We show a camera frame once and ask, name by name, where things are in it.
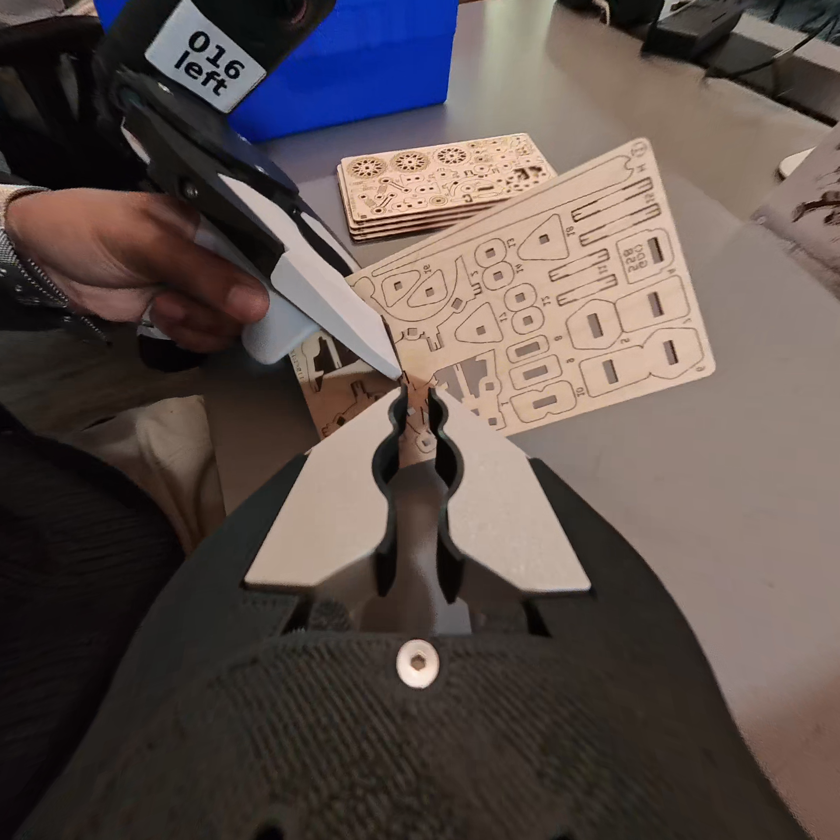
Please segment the stack of wooden puzzle sheets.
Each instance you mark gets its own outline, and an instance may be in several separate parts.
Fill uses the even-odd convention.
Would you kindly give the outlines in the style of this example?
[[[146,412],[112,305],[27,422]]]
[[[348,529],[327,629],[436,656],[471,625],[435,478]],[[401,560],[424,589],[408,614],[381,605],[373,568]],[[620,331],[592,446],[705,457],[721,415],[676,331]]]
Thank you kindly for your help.
[[[556,175],[526,133],[359,154],[337,167],[355,243],[444,228]]]

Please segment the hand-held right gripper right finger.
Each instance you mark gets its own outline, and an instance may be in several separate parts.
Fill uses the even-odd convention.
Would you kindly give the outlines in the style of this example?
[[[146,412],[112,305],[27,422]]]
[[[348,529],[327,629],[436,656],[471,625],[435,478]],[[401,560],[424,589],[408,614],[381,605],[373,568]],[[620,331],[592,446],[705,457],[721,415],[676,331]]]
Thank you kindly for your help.
[[[525,452],[447,391],[431,388],[427,405],[434,467],[446,486],[436,547],[446,603],[488,614],[589,593],[591,580]]]

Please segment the person's black top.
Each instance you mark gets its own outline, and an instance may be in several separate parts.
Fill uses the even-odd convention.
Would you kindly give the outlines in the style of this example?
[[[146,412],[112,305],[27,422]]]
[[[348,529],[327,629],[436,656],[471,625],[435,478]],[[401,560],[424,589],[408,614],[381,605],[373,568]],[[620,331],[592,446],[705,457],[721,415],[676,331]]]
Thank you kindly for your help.
[[[130,478],[2,407],[2,838],[77,749],[184,559],[162,509]]]

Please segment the blue plastic bin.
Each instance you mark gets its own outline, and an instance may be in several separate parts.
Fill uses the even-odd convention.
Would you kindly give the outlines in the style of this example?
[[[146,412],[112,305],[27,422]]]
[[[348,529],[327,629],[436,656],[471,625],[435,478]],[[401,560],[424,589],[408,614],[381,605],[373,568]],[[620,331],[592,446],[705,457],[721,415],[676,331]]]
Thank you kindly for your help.
[[[96,1],[118,69],[184,91],[251,142],[446,100],[456,1]]]

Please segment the black power adapter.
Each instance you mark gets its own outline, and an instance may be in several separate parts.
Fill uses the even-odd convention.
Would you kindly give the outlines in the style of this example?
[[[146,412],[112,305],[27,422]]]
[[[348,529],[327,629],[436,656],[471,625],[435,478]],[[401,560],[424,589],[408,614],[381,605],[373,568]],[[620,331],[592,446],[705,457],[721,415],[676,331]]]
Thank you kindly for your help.
[[[664,1],[649,26],[643,54],[691,61],[729,37],[745,1]]]

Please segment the white printed board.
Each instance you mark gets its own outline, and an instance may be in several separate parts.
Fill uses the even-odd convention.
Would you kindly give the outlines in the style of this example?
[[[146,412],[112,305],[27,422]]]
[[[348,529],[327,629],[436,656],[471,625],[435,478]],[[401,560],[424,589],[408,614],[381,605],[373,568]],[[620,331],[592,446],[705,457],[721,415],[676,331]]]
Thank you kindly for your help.
[[[752,214],[787,256],[839,298],[839,126]]]

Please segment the person's left forearm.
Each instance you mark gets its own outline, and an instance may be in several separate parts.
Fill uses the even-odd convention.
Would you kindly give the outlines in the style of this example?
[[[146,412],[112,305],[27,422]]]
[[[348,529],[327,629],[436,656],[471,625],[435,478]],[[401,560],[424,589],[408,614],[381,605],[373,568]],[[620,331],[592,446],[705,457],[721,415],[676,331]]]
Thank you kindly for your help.
[[[62,330],[87,342],[109,346],[102,321],[76,311],[68,296],[34,261],[21,255],[6,229],[10,204],[28,195],[47,193],[13,174],[1,157],[1,292],[2,331]]]

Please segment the punched-out wooden puzzle sheet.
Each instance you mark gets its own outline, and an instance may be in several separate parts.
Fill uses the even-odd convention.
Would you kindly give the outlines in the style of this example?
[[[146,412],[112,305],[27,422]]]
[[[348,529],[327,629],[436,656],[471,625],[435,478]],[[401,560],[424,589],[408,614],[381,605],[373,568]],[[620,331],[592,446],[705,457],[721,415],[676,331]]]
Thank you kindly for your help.
[[[298,379],[320,438],[326,438],[399,386],[340,341],[315,332],[295,349]]]

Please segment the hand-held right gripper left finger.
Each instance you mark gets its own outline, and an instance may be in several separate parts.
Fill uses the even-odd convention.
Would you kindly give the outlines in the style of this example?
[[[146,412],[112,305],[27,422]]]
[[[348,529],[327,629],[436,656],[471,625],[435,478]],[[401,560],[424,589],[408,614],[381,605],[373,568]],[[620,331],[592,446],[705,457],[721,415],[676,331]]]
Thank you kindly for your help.
[[[343,604],[352,613],[396,578],[397,515],[407,390],[399,385],[310,449],[245,574],[259,592]]]

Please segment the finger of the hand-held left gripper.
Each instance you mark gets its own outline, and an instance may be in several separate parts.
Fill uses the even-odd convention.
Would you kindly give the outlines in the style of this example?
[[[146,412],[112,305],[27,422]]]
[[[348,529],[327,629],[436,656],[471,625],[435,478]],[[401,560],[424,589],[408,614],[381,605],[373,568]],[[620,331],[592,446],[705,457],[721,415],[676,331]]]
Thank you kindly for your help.
[[[269,282],[267,314],[243,332],[243,345],[253,360],[274,364],[323,331],[389,379],[402,374],[382,317],[318,255],[307,248],[288,250]]]
[[[282,193],[272,200],[254,187],[232,176],[221,181],[271,232],[284,253],[313,253],[338,272],[356,272],[360,265],[333,231],[299,196]]]

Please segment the person's left hand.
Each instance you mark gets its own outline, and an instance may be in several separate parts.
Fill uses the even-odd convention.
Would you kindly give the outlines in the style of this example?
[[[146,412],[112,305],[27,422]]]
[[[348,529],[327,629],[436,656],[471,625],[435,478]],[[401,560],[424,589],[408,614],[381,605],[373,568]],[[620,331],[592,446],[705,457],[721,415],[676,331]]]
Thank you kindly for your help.
[[[72,312],[141,322],[210,354],[268,311],[266,289],[198,245],[199,216],[162,194],[87,188],[12,197],[3,231],[16,257]]]

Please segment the person's beige trouser leg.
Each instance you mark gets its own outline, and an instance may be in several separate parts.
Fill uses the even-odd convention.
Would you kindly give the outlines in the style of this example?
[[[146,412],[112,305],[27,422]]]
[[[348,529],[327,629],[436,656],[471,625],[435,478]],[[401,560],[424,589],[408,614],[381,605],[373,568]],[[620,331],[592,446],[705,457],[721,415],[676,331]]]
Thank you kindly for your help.
[[[155,371],[133,327],[109,332],[110,344],[65,331],[2,332],[2,406],[32,432],[122,471],[192,553],[225,518],[199,371]]]

